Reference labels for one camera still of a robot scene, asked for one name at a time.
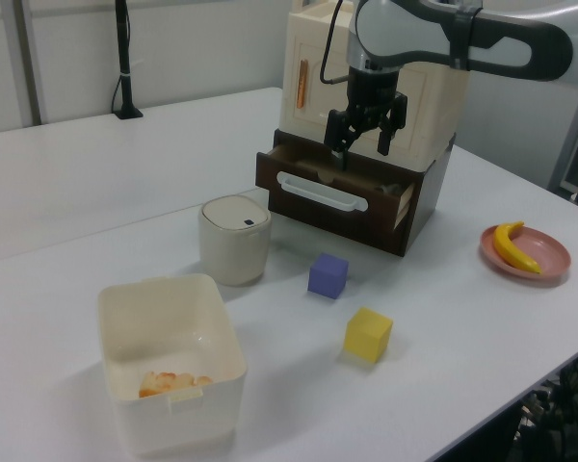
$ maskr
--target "drawer handle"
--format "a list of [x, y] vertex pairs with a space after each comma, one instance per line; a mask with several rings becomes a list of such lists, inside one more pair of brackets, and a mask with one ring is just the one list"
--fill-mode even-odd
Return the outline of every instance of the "drawer handle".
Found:
[[364, 212], [368, 209], [368, 201], [363, 197], [338, 191], [284, 171], [278, 173], [276, 180], [280, 187], [288, 193], [329, 205], [329, 207], [343, 212], [352, 212], [353, 210]]

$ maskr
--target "purple cube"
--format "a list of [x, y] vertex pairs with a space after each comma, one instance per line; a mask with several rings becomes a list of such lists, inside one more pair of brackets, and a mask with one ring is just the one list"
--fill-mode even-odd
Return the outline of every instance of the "purple cube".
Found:
[[310, 267], [308, 290], [330, 298], [338, 298], [345, 288], [348, 270], [347, 260], [322, 253]]

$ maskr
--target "wooden drawer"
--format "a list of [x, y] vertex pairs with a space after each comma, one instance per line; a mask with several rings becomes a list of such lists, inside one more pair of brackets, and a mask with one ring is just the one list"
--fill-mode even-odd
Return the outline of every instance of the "wooden drawer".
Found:
[[326, 147], [279, 130], [274, 146], [257, 154], [255, 181], [272, 212], [404, 255], [424, 173], [351, 153], [340, 171]]

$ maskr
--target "pink plate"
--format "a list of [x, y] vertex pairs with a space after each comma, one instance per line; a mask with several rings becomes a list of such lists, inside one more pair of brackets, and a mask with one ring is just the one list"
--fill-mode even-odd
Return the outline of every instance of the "pink plate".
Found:
[[537, 229], [523, 226], [512, 236], [513, 243], [527, 255], [539, 263], [541, 274], [516, 269], [505, 262], [494, 249], [492, 239], [496, 226], [489, 227], [480, 238], [482, 251], [487, 259], [501, 270], [528, 279], [553, 279], [567, 271], [571, 265], [571, 257], [563, 245]]

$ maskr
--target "yellow cube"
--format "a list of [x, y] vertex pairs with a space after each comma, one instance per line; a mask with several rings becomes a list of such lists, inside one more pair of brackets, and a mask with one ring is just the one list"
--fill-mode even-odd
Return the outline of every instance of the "yellow cube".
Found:
[[343, 348], [376, 363], [387, 348], [393, 324], [390, 318], [362, 306], [347, 322]]

